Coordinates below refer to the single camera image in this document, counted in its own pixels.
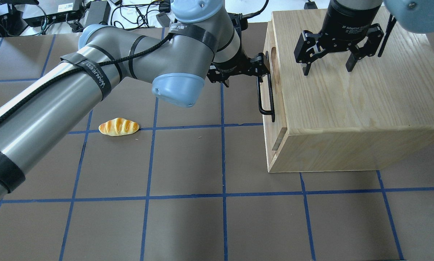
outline cable tie strap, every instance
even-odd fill
[[[8,193],[11,193],[24,181],[25,175],[18,165],[0,152],[0,185],[4,186]]]
[[[61,61],[82,67],[100,88],[103,94],[103,100],[111,93],[112,87],[109,78],[98,63],[91,61],[79,53],[70,53],[61,56]]]
[[[214,54],[217,51],[217,38],[211,32],[197,25],[174,23],[170,26],[169,33],[191,37],[207,45]]]

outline wooden box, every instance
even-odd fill
[[[326,9],[273,12],[265,50],[275,122],[264,116],[269,172],[379,170],[434,142],[434,53],[424,34],[396,24],[381,58],[346,71],[350,52],[315,61],[308,76],[293,51],[317,33]],[[384,8],[375,22],[383,30]],[[262,85],[265,109],[267,81]]]

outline white label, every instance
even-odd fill
[[[74,9],[73,3],[58,5],[58,13],[72,11]]]

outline croissant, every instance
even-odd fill
[[[115,118],[101,124],[98,129],[105,135],[122,136],[137,132],[139,124],[124,118]]]

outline bread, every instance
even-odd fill
[[[98,129],[105,135],[122,136],[137,132],[139,124],[124,118],[115,118],[101,124]]]

